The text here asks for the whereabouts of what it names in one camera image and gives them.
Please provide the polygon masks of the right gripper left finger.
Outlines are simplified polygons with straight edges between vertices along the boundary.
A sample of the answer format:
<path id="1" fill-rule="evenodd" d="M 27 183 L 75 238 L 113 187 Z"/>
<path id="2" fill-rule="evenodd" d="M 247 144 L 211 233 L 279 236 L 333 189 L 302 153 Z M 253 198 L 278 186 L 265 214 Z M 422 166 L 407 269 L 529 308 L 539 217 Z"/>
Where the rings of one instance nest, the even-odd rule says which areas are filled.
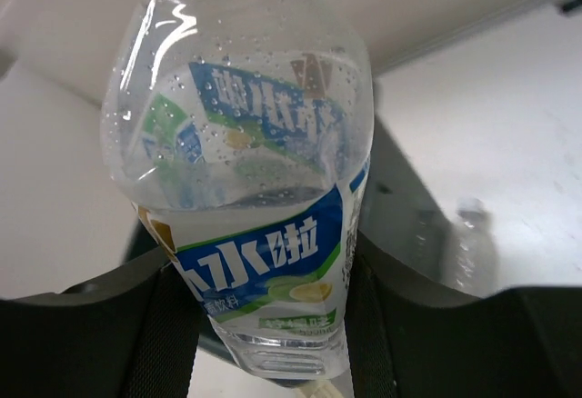
<path id="1" fill-rule="evenodd" d="M 185 397 L 201 310 L 161 248 L 1 302 L 4 397 Z"/>

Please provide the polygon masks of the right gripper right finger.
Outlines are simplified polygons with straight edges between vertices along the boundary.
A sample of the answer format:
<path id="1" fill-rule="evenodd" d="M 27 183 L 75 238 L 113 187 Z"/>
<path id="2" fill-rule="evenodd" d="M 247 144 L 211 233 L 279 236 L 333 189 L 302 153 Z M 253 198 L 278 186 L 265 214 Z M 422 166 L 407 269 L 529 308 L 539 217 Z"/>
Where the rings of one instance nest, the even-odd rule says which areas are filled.
<path id="1" fill-rule="evenodd" d="M 578 397 L 581 291 L 517 287 L 477 299 L 364 236 L 346 338 L 357 397 Z"/>

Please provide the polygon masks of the clear bottle blue green label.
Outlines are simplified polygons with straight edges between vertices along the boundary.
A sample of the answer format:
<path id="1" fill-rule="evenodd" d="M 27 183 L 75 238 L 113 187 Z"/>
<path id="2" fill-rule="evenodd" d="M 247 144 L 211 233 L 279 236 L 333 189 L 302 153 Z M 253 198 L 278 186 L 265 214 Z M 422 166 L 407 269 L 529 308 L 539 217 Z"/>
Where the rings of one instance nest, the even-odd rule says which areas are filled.
<path id="1" fill-rule="evenodd" d="M 366 46 L 324 0 L 141 0 L 101 113 L 110 175 L 235 362 L 332 379 L 374 134 Z"/>

